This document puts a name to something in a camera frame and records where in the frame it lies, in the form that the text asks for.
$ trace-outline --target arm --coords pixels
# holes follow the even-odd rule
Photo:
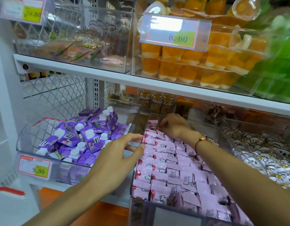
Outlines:
[[[52,204],[22,226],[68,226],[90,209],[97,201],[115,190],[133,169],[145,146],[128,145],[141,142],[143,136],[129,133],[103,148],[85,179],[67,189]],[[124,149],[132,155],[123,158]]]
[[[193,148],[202,137],[178,114],[168,114],[160,126]],[[213,143],[199,142],[197,153],[255,226],[290,226],[289,191]]]

